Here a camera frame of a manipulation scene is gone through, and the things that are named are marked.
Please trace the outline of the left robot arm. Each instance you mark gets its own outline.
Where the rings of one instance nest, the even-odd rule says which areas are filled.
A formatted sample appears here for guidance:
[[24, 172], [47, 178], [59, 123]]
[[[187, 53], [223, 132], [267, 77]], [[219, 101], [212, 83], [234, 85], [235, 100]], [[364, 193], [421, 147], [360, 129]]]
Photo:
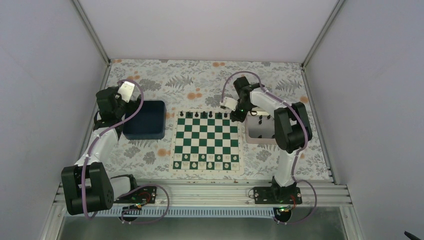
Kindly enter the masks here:
[[124, 123], [141, 109], [143, 97], [131, 99], [136, 87], [137, 83], [126, 80], [96, 93], [98, 113], [88, 147], [79, 160], [61, 171], [66, 209], [71, 216], [83, 214], [91, 219], [90, 213], [111, 209], [119, 197], [128, 203], [139, 197], [133, 175], [109, 177], [103, 164], [118, 143]]

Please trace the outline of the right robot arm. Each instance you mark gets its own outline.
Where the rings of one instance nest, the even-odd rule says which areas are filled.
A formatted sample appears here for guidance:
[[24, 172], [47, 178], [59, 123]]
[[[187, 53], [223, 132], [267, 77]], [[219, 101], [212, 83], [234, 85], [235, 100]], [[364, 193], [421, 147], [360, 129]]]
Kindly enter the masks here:
[[260, 83], [250, 84], [244, 76], [237, 78], [233, 86], [238, 94], [237, 104], [230, 113], [233, 122], [244, 122], [253, 108], [264, 110], [274, 119], [274, 139], [280, 148], [278, 168], [271, 186], [258, 195], [282, 204], [297, 194], [294, 167], [299, 153], [312, 138], [306, 107], [302, 102], [287, 103]]

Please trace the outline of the dark blue plastic bin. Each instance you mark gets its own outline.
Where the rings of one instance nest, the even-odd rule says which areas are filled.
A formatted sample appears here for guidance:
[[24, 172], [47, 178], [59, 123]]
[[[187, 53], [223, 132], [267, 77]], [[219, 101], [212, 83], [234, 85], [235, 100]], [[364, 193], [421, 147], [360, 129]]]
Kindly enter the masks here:
[[161, 140], [165, 136], [166, 105], [162, 100], [146, 100], [141, 110], [123, 125], [128, 140]]

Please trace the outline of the green white chessboard mat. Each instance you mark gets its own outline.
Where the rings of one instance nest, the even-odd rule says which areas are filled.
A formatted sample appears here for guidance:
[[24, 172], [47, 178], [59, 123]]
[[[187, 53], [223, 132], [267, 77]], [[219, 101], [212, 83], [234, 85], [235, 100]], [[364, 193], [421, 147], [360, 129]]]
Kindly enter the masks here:
[[[192, 118], [186, 118], [186, 112]], [[207, 119], [202, 118], [206, 112]], [[241, 175], [244, 172], [242, 125], [231, 121], [230, 114], [224, 119], [224, 110], [184, 109], [175, 112], [171, 138], [170, 172], [176, 174]], [[174, 169], [174, 162], [181, 162], [181, 169]], [[182, 162], [190, 162], [189, 169], [182, 169]], [[191, 169], [197, 162], [197, 169]], [[220, 162], [222, 170], [198, 169], [198, 162]], [[223, 170], [223, 163], [239, 163], [239, 170]]]

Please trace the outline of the floral patterned table mat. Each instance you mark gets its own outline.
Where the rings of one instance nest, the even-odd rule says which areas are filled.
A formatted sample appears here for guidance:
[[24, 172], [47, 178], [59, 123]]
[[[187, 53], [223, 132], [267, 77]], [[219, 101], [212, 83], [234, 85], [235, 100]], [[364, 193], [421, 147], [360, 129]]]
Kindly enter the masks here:
[[175, 113], [178, 110], [216, 110], [221, 96], [235, 98], [236, 91], [228, 77], [246, 76], [251, 83], [261, 81], [279, 98], [305, 104], [313, 132], [296, 163], [297, 179], [328, 181], [330, 179], [309, 98], [298, 63], [199, 60], [116, 59], [106, 83], [115, 86], [119, 80], [138, 82], [147, 100], [161, 100], [166, 106], [165, 136], [160, 140], [128, 140], [122, 137], [111, 151], [105, 168], [111, 176], [133, 174], [138, 179], [180, 180], [270, 180], [279, 161], [275, 145], [243, 144], [242, 174], [170, 172], [171, 140]]

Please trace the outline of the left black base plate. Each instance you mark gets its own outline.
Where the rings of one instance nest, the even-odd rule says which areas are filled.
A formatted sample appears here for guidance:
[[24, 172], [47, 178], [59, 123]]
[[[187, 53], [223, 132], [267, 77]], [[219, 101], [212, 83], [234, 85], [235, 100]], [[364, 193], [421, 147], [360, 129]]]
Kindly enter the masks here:
[[114, 200], [114, 203], [115, 204], [130, 204], [130, 205], [154, 204], [156, 200], [156, 194], [157, 194], [157, 187], [149, 185], [149, 186], [140, 188], [129, 195], [117, 198], [116, 200]]

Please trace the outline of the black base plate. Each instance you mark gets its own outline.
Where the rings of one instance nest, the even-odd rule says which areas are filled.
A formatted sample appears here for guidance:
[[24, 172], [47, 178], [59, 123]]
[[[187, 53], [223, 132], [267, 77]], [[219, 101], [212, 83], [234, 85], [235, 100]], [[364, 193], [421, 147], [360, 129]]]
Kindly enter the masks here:
[[156, 194], [157, 194], [157, 187], [149, 185], [149, 186], [140, 188], [129, 195], [117, 198], [116, 200], [114, 200], [114, 203], [115, 204], [130, 204], [130, 205], [154, 204], [156, 200]]
[[297, 186], [287, 187], [254, 187], [253, 199], [257, 205], [289, 205], [302, 204], [302, 194]]

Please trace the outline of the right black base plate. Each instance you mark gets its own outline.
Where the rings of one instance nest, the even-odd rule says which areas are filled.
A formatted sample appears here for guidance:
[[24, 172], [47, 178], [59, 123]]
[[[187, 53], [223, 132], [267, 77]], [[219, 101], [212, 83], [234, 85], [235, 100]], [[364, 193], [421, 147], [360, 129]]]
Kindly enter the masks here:
[[287, 187], [254, 187], [253, 199], [257, 205], [289, 205], [302, 204], [302, 194], [297, 186]]

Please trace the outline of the aluminium rail frame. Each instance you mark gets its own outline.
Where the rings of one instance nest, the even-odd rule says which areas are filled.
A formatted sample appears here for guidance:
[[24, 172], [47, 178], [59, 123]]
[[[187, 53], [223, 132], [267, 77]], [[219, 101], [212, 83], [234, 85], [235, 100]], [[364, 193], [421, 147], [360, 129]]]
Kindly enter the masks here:
[[[248, 194], [253, 187], [267, 187], [267, 180], [159, 180], [169, 194], [172, 207], [253, 207]], [[348, 207], [353, 204], [348, 187], [331, 181], [312, 181], [319, 207]]]

